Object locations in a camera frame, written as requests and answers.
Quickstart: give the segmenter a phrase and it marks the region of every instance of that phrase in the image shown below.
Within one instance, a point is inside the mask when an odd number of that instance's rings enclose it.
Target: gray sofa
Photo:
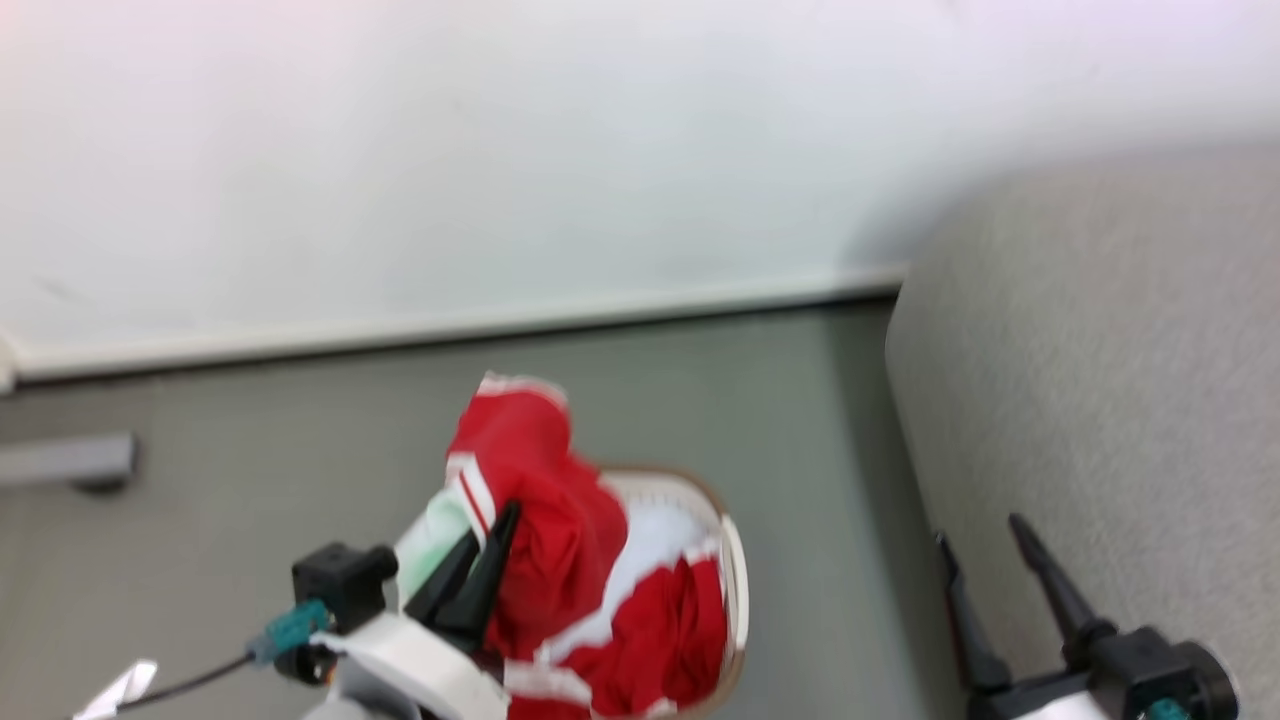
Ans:
[[[1027,174],[913,265],[888,368],[931,521],[1015,674],[1060,666],[1005,518],[1100,611],[1280,717],[1280,147]]]

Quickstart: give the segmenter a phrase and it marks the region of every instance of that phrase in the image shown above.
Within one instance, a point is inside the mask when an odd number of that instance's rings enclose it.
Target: black cable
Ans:
[[[168,688],[161,688],[159,691],[151,691],[150,693],[140,697],[138,700],[131,700],[129,702],[122,702],[119,706],[116,706],[115,711],[116,711],[116,714],[119,714],[119,712],[128,712],[129,710],[137,710],[137,708],[143,707],[146,705],[152,705],[152,703],[156,703],[156,702],[160,702],[160,701],[164,701],[164,700],[178,697],[178,696],[180,696],[183,693],[188,693],[191,691],[195,691],[197,688],[207,685],[209,683],[212,683],[214,680],[216,680],[219,678],[230,675],[232,673],[239,670],[241,667],[248,665],[252,661],[253,661],[253,655],[246,652],[243,656],[237,657],[236,660],[232,660],[230,662],[227,662],[225,665],[220,665],[220,666],[218,666],[218,667],[215,667],[215,669],[205,673],[204,675],[196,675],[195,678],[192,678],[189,680],[184,680],[184,682],[178,683],[175,685],[169,685]]]

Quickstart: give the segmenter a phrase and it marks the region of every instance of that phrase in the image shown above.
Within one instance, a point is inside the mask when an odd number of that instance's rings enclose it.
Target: red fabric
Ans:
[[[728,618],[719,565],[704,560],[657,570],[613,616],[613,642],[579,648],[564,661],[591,685],[591,708],[640,715],[662,698],[677,707],[716,689]]]
[[[483,474],[463,478],[472,507],[485,491],[498,514],[507,501],[521,503],[488,639],[503,656],[529,660],[599,607],[626,543],[626,515],[599,470],[570,451],[568,414],[550,393],[476,395],[449,446],[451,459],[466,454]]]

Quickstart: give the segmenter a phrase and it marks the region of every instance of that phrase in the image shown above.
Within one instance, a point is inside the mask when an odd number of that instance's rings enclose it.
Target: gray metal bar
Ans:
[[[137,439],[129,433],[0,446],[0,486],[93,483],[133,474]]]

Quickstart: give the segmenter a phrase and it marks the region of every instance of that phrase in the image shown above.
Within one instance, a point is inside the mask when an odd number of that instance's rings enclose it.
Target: gray floor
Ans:
[[[141,483],[0,495],[0,717],[52,720],[134,657],[160,682],[239,652],[317,544],[390,541],[442,482],[486,369],[570,392],[580,450],[722,491],[751,573],[746,673],[719,717],[960,716],[928,529],[888,397],[881,304],[32,389],[0,441],[128,428]],[[285,720],[242,673],[138,711]]]

